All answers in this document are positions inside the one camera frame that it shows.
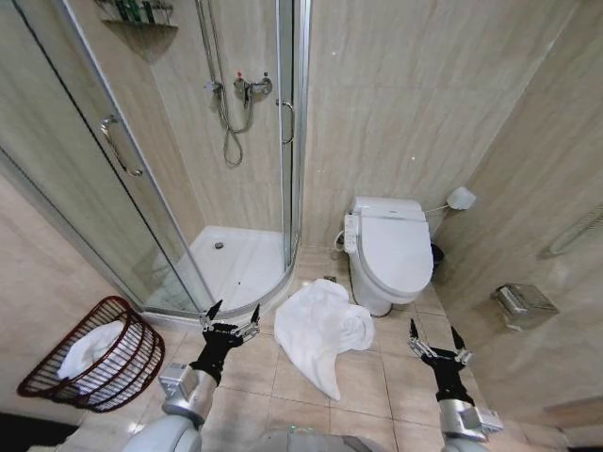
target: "chrome handle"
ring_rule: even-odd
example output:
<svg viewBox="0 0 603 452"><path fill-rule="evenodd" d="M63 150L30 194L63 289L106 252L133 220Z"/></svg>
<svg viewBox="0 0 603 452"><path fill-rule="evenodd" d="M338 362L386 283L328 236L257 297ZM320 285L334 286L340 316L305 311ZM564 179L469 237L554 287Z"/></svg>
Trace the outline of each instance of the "chrome handle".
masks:
<svg viewBox="0 0 603 452"><path fill-rule="evenodd" d="M290 102L279 101L278 99L276 100L276 104L284 105L291 110L291 136L288 139L283 140L283 144L289 144L291 141L293 141L293 134L295 133L295 108L293 108L293 104Z"/></svg>
<svg viewBox="0 0 603 452"><path fill-rule="evenodd" d="M107 116L106 118L104 118L101 121L101 132L103 132L103 135L105 136L106 144L108 144L109 148L111 148L111 151L113 151L113 154L115 155L115 158L117 158L117 161L120 163L122 170L124 170L131 176L140 177L142 175L142 169L130 170L127 167L127 165L123 161L123 157L120 154L120 151L118 150L117 146L115 145L115 141L113 141L113 138L111 137L111 133L109 132L109 126L111 124L117 124L119 121L120 120L118 120L113 115Z"/></svg>

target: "toilet lid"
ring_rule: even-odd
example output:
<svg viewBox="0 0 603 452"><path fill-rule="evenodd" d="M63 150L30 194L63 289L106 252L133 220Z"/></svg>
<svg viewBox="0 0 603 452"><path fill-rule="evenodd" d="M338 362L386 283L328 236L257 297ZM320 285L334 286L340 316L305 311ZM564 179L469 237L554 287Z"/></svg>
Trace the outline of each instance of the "toilet lid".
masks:
<svg viewBox="0 0 603 452"><path fill-rule="evenodd" d="M433 270L426 221L361 216L361 259L370 278L394 294L420 292Z"/></svg>

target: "laundry basket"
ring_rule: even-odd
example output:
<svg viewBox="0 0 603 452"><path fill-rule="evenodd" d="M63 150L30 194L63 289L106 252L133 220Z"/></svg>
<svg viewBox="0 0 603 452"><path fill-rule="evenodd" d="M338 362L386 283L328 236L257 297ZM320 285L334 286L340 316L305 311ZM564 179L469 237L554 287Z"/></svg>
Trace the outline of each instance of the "laundry basket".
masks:
<svg viewBox="0 0 603 452"><path fill-rule="evenodd" d="M73 379L57 371L71 346L101 325L120 320L123 330L108 351ZM43 397L93 412L110 412L138 396L163 362L161 336L119 297L101 300L19 384L17 393Z"/></svg>

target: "white towel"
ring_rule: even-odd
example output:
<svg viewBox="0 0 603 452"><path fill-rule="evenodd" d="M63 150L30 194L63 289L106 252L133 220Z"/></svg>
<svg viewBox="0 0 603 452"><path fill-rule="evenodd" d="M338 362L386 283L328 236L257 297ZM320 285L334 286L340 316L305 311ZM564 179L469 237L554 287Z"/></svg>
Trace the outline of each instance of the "white towel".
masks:
<svg viewBox="0 0 603 452"><path fill-rule="evenodd" d="M60 379L73 379L92 366L111 348L120 332L123 323L119 320L95 328L69 349L67 356L57 371Z"/></svg>
<svg viewBox="0 0 603 452"><path fill-rule="evenodd" d="M316 280L276 311L274 338L291 362L320 391L339 400L335 375L338 353L370 347L375 335L370 313L348 302L346 289Z"/></svg>

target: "beige tile wall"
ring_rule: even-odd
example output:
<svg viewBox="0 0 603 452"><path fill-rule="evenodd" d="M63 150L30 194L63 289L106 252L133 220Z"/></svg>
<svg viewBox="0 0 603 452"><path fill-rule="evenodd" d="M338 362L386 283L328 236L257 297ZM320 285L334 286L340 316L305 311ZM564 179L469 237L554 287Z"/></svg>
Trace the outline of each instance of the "beige tile wall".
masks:
<svg viewBox="0 0 603 452"><path fill-rule="evenodd" d="M253 109L239 135L243 163L229 169L192 1L174 2L177 30L107 26L94 2L70 2L90 46L187 240L205 224L278 231L281 227L276 90ZM236 73L276 83L274 5L269 0L214 2L232 124L243 124ZM236 159L231 140L230 158Z"/></svg>
<svg viewBox="0 0 603 452"><path fill-rule="evenodd" d="M0 174L0 412L77 424L82 411L16 394L19 382L114 289Z"/></svg>
<svg viewBox="0 0 603 452"><path fill-rule="evenodd" d="M222 156L224 133L213 95L203 89L210 77L192 1L176 3L173 19L179 29L165 53L152 64L156 85L206 222L279 231L281 173L275 105L274 2L227 0L212 5L233 127L241 127L245 117L233 87L236 73L259 81L267 72L275 84L268 98L254 104L249 132L238 135L244 151L243 163L228 168ZM229 158L237 157L238 150L230 139Z"/></svg>
<svg viewBox="0 0 603 452"><path fill-rule="evenodd" d="M438 293L475 348L488 402L508 416L563 425L555 407L603 393L603 228L542 259L556 236L601 203L603 4L582 2L469 185L478 203L450 215ZM536 284L561 314L506 330L497 286Z"/></svg>
<svg viewBox="0 0 603 452"><path fill-rule="evenodd" d="M331 246L354 195L432 209L466 184L575 4L314 2L304 243Z"/></svg>

